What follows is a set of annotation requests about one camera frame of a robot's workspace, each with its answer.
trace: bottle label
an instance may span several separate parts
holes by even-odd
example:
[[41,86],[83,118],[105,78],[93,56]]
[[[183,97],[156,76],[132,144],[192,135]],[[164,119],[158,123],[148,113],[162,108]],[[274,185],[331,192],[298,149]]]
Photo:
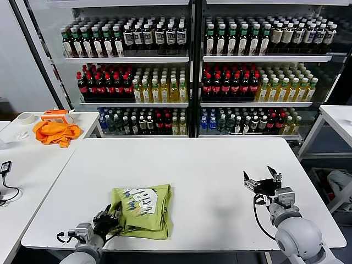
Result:
[[124,53],[123,53],[123,47],[122,47],[122,42],[119,40],[115,41],[115,46],[116,46],[116,50],[117,50],[117,55],[119,57],[123,57]]
[[177,31],[177,44],[186,44],[186,31]]
[[154,103],[159,103],[159,91],[153,91]]
[[173,126],[172,127],[172,134],[173,135],[178,135],[178,127],[177,126]]
[[133,134],[138,135],[138,126],[132,126]]
[[134,44],[134,40],[133,40],[133,33],[129,32],[123,32],[123,38],[125,39],[125,44],[130,46]]
[[235,49],[236,39],[230,38],[227,46],[227,56],[232,56]]
[[281,38],[282,43],[290,43],[293,36],[293,30],[284,30]]
[[312,43],[315,33],[316,33],[315,31],[306,30],[306,34],[303,37],[303,42]]
[[248,86],[241,85],[240,86],[240,91],[241,92],[247,92],[248,91]]
[[273,102],[274,101],[275,94],[276,94],[276,90],[271,90],[270,91],[268,102]]
[[159,45],[165,44],[165,33],[164,31],[158,32],[155,31],[155,42]]
[[88,92],[88,87],[87,87],[87,86],[80,87],[79,91],[80,91],[82,94],[85,94],[86,92]]
[[143,39],[145,44],[147,45],[153,44],[152,32],[151,31],[143,32]]
[[313,43],[315,44],[320,44],[323,42],[323,39],[325,37],[325,34],[326,34],[326,31],[320,31],[318,30],[316,33],[315,33],[315,38],[313,40]]
[[304,101],[310,102],[314,93],[315,93],[315,90],[310,90],[310,91],[307,93],[307,96],[306,96],[306,98],[305,98]]
[[65,48],[65,51],[66,51],[66,54],[69,58],[72,58],[72,49],[71,49],[71,45],[70,43],[68,42],[63,42],[62,43],[64,45],[64,48]]
[[220,86],[213,86],[212,87],[213,92],[219,92],[220,91]]
[[243,56],[246,49],[247,39],[242,38],[238,46],[238,56]]
[[186,127],[180,126],[180,135],[186,135]]
[[86,50],[88,58],[93,58],[93,51],[88,41],[83,42],[84,49]]
[[334,39],[334,36],[336,34],[336,31],[328,31],[325,34],[325,38],[323,40],[324,44],[330,45]]
[[305,93],[305,90],[299,90],[297,98],[296,98],[296,102],[301,102],[302,101],[302,97]]
[[134,91],[134,97],[136,99],[136,103],[141,103],[142,102],[141,94],[139,93],[139,91]]
[[283,102],[285,94],[286,94],[286,90],[281,90],[280,93],[279,93],[279,96],[277,97],[277,101],[278,102]]
[[276,124],[275,124],[275,127],[276,127],[276,128],[282,128],[283,125],[284,125],[283,123],[276,123]]
[[207,40],[207,56],[210,56],[213,53],[213,45],[214,45],[214,40],[212,38],[209,38]]
[[262,40],[262,43],[260,44],[259,55],[265,55],[266,49],[268,48],[268,44],[269,44],[269,39],[264,38]]
[[266,90],[261,90],[259,94],[259,99],[258,102],[264,102],[265,100],[265,95],[266,95]]
[[149,101],[149,92],[148,91],[143,91],[143,98],[145,103],[150,103]]
[[186,90],[180,90],[180,101],[181,103],[186,102]]
[[273,30],[273,34],[271,35],[271,42],[280,43],[282,37],[282,30]]
[[304,31],[301,30],[295,30],[295,32],[293,33],[293,37],[292,37],[292,43],[295,44],[299,44],[302,42],[303,39],[303,35],[304,35]]
[[176,43],[176,34],[175,31],[166,32],[166,43],[175,44]]
[[108,57],[113,57],[111,42],[106,40],[104,41],[104,45],[105,45],[105,49],[106,49],[106,53],[108,54]]
[[257,51],[257,45],[258,45],[258,39],[257,38],[253,38],[251,40],[251,46],[249,48],[249,54],[248,55],[255,55],[255,53]]
[[161,101],[162,103],[167,103],[167,92],[161,92]]
[[103,57],[103,49],[101,47],[101,44],[99,41],[94,41],[94,46],[95,46],[95,50],[97,51],[97,55],[99,58]]
[[131,134],[129,126],[125,126],[124,129],[125,129],[126,135],[130,135]]
[[291,90],[288,97],[287,97],[287,102],[292,102],[293,100],[293,97],[295,96],[296,94],[296,90]]
[[230,86],[221,86],[221,91],[222,92],[228,92],[230,90]]
[[256,91],[258,91],[258,85],[257,85],[257,86],[252,86],[252,85],[250,85],[250,86],[249,86],[249,90],[250,90],[251,92],[256,92]]
[[75,45],[78,56],[80,58],[83,58],[84,54],[83,54],[83,49],[82,49],[81,43],[78,41],[75,41],[75,42],[73,42],[73,44]]
[[136,45],[141,45],[143,44],[143,35],[142,32],[133,32],[133,37],[134,37],[134,43]]
[[224,39],[219,39],[218,40],[218,45],[217,45],[217,48],[216,48],[216,55],[219,56],[219,55],[222,55],[222,52],[224,50],[224,44],[225,44],[225,40]]
[[231,89],[231,92],[238,92],[240,87],[239,86],[231,86],[230,89]]

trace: orange towel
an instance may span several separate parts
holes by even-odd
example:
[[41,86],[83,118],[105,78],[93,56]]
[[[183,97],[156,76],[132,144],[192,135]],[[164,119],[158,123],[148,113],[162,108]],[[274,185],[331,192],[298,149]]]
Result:
[[81,129],[75,124],[63,124],[52,121],[40,121],[33,128],[35,138],[45,145],[59,143],[60,147],[68,147],[71,139],[81,134]]

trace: refrigerator shelf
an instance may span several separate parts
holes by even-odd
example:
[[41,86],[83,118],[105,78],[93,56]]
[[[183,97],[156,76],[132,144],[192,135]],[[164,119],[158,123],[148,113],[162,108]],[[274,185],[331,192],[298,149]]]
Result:
[[313,102],[201,102],[201,107],[308,107]]
[[188,103],[80,103],[89,107],[150,107],[150,108],[187,108]]
[[264,56],[203,56],[204,62],[328,62],[332,56],[290,56],[290,55],[264,55]]
[[85,8],[85,7],[133,7],[133,6],[185,6],[189,0],[48,0],[49,8]]

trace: red-labeled bottle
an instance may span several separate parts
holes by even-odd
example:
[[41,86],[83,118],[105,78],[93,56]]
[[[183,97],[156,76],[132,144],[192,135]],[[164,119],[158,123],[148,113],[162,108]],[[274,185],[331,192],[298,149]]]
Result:
[[204,85],[203,85],[203,96],[210,97],[211,90],[212,90],[211,75],[207,74],[207,78],[205,79]]
[[213,82],[213,86],[212,86],[212,89],[211,89],[212,90],[212,96],[214,96],[214,97],[218,97],[219,96],[220,86],[221,86],[220,74],[216,74],[214,82]]

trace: yellow drink bottle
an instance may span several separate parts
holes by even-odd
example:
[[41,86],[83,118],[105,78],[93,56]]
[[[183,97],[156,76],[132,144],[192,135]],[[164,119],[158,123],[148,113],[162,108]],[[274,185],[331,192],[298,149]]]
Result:
[[279,83],[278,78],[273,78],[271,85],[268,88],[268,91],[266,92],[265,99],[267,102],[273,102],[275,98],[275,94],[277,92],[277,85]]
[[188,101],[188,98],[187,98],[187,87],[186,87],[185,78],[180,78],[180,102],[187,103],[187,101]]
[[170,92],[169,92],[169,86],[166,83],[166,79],[161,79],[160,80],[161,85],[160,85],[160,92],[161,92],[161,102],[162,103],[167,103],[169,102],[169,96],[170,96]]
[[140,89],[138,80],[134,79],[132,81],[132,84],[133,84],[133,93],[134,93],[134,98],[135,98],[136,103],[143,103],[144,102],[143,96],[141,94],[141,89]]
[[152,79],[152,89],[153,89],[153,101],[154,103],[160,103],[160,89],[157,79]]
[[180,92],[177,87],[176,78],[171,79],[170,102],[171,103],[179,103],[180,102]]
[[316,89],[315,86],[317,85],[317,82],[318,82],[318,78],[312,79],[312,82],[310,83],[310,86],[307,90],[306,96],[303,99],[304,102],[311,102],[312,96],[315,93],[315,89]]
[[301,81],[300,86],[298,87],[295,96],[293,97],[294,102],[301,102],[303,99],[303,95],[306,92],[308,84],[308,78],[303,78]]
[[295,96],[298,88],[298,82],[299,82],[298,78],[293,78],[291,87],[286,92],[284,102],[293,102],[293,97]]
[[265,102],[265,96],[267,93],[268,82],[269,82],[268,78],[263,78],[262,83],[260,84],[258,91],[255,95],[255,101]]

